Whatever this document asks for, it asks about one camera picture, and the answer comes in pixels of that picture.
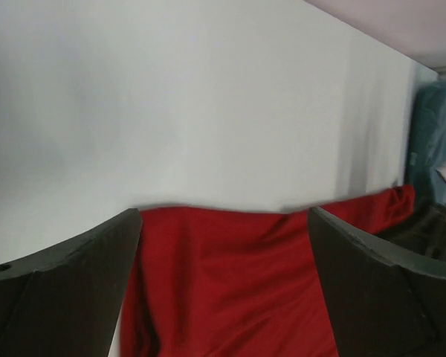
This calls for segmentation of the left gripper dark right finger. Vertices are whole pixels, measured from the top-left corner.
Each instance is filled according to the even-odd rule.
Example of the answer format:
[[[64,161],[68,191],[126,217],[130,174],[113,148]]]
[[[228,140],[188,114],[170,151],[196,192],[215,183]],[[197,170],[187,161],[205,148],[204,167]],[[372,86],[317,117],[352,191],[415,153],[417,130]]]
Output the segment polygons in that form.
[[[446,262],[322,208],[308,229],[340,356],[446,356]]]

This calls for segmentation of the red t shirt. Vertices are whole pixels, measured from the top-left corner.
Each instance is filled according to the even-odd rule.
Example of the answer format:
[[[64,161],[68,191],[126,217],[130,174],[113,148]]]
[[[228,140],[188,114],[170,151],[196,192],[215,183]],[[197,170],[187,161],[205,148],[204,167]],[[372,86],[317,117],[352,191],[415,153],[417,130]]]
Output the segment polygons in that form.
[[[140,214],[122,356],[337,355],[306,211]]]

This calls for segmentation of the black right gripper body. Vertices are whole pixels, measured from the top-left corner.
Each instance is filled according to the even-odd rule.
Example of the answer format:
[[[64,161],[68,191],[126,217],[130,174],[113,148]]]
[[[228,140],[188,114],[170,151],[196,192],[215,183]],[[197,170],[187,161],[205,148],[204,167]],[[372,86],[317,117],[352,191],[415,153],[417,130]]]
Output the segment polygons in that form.
[[[377,237],[446,262],[446,205],[423,202],[411,216],[377,233]]]

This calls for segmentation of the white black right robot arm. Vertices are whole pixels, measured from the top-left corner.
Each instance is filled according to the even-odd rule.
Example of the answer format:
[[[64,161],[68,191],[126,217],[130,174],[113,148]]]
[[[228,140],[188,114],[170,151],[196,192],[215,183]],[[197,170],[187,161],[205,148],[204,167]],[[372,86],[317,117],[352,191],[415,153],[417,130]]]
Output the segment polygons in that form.
[[[446,184],[446,162],[437,170]],[[377,234],[377,237],[397,246],[446,262],[446,202],[424,200],[403,222]]]

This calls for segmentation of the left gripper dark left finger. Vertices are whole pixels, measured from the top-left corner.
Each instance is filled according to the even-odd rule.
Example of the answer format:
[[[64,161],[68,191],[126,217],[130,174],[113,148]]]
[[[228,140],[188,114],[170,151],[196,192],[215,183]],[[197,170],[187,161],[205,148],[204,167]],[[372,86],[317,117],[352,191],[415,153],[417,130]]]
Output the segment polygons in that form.
[[[128,209],[0,264],[0,356],[107,356],[141,226]]]

